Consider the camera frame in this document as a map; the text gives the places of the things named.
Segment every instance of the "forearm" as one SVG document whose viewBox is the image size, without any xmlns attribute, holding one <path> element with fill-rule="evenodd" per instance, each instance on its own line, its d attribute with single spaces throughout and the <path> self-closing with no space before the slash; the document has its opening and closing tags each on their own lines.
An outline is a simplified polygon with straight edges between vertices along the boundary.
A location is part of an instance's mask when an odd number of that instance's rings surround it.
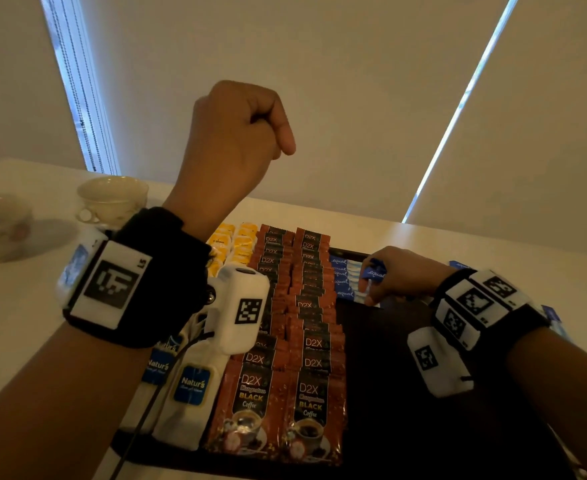
<svg viewBox="0 0 587 480">
<path fill-rule="evenodd" d="M 63 323 L 0 392 L 0 479 L 90 479 L 150 351 Z"/>
<path fill-rule="evenodd" d="M 513 379 L 587 469 L 587 353 L 540 328 L 506 358 Z"/>
</svg>

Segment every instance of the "black and white square marker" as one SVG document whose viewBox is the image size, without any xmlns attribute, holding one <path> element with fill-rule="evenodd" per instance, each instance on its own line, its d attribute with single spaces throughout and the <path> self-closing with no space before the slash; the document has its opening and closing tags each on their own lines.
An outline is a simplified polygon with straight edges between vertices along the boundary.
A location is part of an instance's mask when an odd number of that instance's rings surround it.
<svg viewBox="0 0 587 480">
<path fill-rule="evenodd" d="M 137 273 L 102 260 L 98 263 L 84 295 L 122 309 L 138 277 Z"/>
<path fill-rule="evenodd" d="M 426 345 L 421 347 L 417 349 L 414 354 L 416 354 L 417 361 L 423 371 L 428 371 L 429 369 L 437 367 L 438 361 L 435 359 L 435 355 L 433 355 L 430 346 Z"/>
<path fill-rule="evenodd" d="M 262 298 L 241 298 L 236 314 L 236 323 L 257 323 Z"/>
<path fill-rule="evenodd" d="M 493 276 L 482 284 L 497 294 L 500 298 L 506 298 L 507 296 L 511 296 L 513 293 L 517 292 L 513 286 L 502 281 L 499 276 Z"/>
<path fill-rule="evenodd" d="M 458 340 L 462 336 L 462 331 L 466 326 L 466 323 L 463 320 L 461 320 L 460 317 L 456 315 L 455 312 L 451 309 L 449 309 L 449 311 L 447 312 L 447 315 L 444 317 L 442 324 Z"/>
<path fill-rule="evenodd" d="M 493 305 L 493 300 L 486 297 L 477 288 L 468 290 L 465 294 L 459 296 L 457 301 L 474 315 L 482 313 Z"/>
</svg>

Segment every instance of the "tabletop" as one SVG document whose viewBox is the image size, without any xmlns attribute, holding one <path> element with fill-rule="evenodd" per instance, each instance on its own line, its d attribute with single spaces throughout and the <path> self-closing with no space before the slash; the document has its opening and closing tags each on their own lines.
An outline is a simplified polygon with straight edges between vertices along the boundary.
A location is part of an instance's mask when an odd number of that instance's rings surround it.
<svg viewBox="0 0 587 480">
<path fill-rule="evenodd" d="M 81 224 L 75 190 L 95 173 L 16 159 L 0 160 L 0 193 L 16 193 L 33 206 L 34 225 L 21 258 L 0 264 L 0 389 L 60 325 L 54 285 L 75 248 Z M 149 206 L 160 205 L 171 184 L 148 182 Z M 587 255 L 521 242 L 400 224 L 254 198 L 244 199 L 226 222 L 267 223 L 329 234 L 336 248 L 371 253 L 385 246 L 427 257 L 491 268 L 532 297 L 552 306 L 570 338 L 587 351 Z M 567 226 L 572 225 L 567 219 Z M 110 450 L 96 479 L 117 462 Z M 122 479 L 204 479 L 190 472 L 126 464 Z"/>
</svg>

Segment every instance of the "blurry cup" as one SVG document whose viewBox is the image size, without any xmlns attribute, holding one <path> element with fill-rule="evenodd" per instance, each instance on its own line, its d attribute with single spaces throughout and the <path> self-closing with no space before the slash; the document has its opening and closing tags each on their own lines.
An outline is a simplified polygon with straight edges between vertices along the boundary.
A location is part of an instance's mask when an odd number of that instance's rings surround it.
<svg viewBox="0 0 587 480">
<path fill-rule="evenodd" d="M 120 229 L 147 205 L 149 185 L 133 177 L 92 178 L 78 187 L 83 208 L 76 219 L 85 224 Z"/>
<path fill-rule="evenodd" d="M 31 207 L 13 194 L 0 194 L 0 261 L 18 257 L 31 232 Z"/>
</svg>

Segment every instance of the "wire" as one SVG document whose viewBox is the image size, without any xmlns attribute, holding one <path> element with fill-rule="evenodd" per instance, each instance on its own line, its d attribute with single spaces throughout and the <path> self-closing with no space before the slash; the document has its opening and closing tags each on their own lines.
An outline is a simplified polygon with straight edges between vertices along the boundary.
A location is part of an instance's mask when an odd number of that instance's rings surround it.
<svg viewBox="0 0 587 480">
<path fill-rule="evenodd" d="M 145 424 L 145 420 L 147 419 L 149 412 L 152 410 L 152 407 L 154 406 L 154 403 L 156 402 L 158 395 L 161 393 L 162 387 L 167 382 L 167 379 L 169 378 L 174 366 L 180 361 L 180 359 L 182 359 L 182 356 L 185 355 L 185 352 L 189 349 L 189 347 L 196 344 L 197 342 L 209 339 L 210 337 L 213 337 L 213 336 L 214 336 L 213 331 L 210 331 L 207 333 L 201 333 L 200 335 L 198 335 L 195 339 L 193 339 L 191 342 L 189 342 L 182 350 L 180 350 L 176 354 L 173 362 L 171 362 L 171 364 L 169 366 L 169 369 L 167 370 L 167 372 L 165 372 L 165 375 L 164 375 L 162 381 L 156 386 L 156 390 L 154 391 L 154 395 L 152 395 L 152 398 L 149 400 L 149 403 L 147 404 L 147 407 L 145 408 L 145 412 L 141 416 L 140 420 L 138 421 L 138 425 L 136 426 L 136 429 L 134 430 L 134 434 L 132 436 L 132 439 L 129 440 L 129 444 L 127 445 L 127 449 L 125 450 L 123 455 L 120 457 L 120 461 L 116 465 L 116 468 L 114 468 L 114 471 L 111 474 L 111 476 L 109 477 L 109 480 L 116 480 L 116 477 L 120 473 L 120 470 L 123 468 L 123 465 L 125 464 L 125 460 L 127 459 L 127 455 L 129 454 L 129 450 L 131 449 L 132 445 L 134 444 L 134 441 L 136 441 L 136 438 L 138 437 L 138 433 L 140 433 L 140 430 L 143 428 L 143 425 Z"/>
</svg>

